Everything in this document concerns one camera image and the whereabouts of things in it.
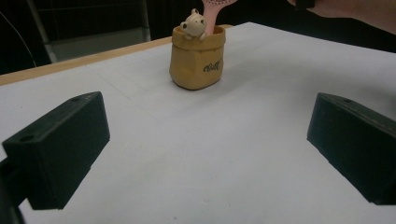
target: bear figurine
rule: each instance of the bear figurine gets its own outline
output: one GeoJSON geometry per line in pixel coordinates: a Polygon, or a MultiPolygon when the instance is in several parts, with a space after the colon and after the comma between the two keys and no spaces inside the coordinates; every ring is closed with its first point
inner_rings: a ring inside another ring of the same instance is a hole
{"type": "Polygon", "coordinates": [[[180,24],[180,28],[187,39],[199,36],[199,40],[203,41],[206,37],[206,19],[199,14],[197,9],[191,11],[191,15],[180,24]]]}

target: pink spoon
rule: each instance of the pink spoon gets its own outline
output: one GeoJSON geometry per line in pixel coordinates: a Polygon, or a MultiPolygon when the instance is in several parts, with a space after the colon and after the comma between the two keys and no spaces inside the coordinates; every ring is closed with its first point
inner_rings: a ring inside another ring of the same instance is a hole
{"type": "Polygon", "coordinates": [[[202,0],[204,3],[204,17],[206,18],[206,33],[213,35],[216,18],[222,8],[227,7],[237,0],[202,0]]]}

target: miniature sack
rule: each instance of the miniature sack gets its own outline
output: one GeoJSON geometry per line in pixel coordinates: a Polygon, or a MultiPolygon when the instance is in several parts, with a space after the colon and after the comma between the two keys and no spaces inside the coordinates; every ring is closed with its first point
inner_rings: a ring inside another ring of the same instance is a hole
{"type": "Polygon", "coordinates": [[[216,26],[204,41],[187,39],[180,27],[172,34],[169,74],[174,82],[188,90],[200,90],[220,80],[223,68],[225,30],[216,26]]]}

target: white table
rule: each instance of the white table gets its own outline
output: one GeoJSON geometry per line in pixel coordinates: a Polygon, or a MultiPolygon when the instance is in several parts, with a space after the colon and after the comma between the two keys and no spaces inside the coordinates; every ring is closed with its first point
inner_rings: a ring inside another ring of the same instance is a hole
{"type": "Polygon", "coordinates": [[[110,142],[64,210],[25,201],[28,224],[396,223],[305,140],[318,92],[396,119],[395,54],[245,23],[227,29],[222,80],[186,91],[170,52],[0,87],[1,141],[73,96],[105,98],[110,142]]]}

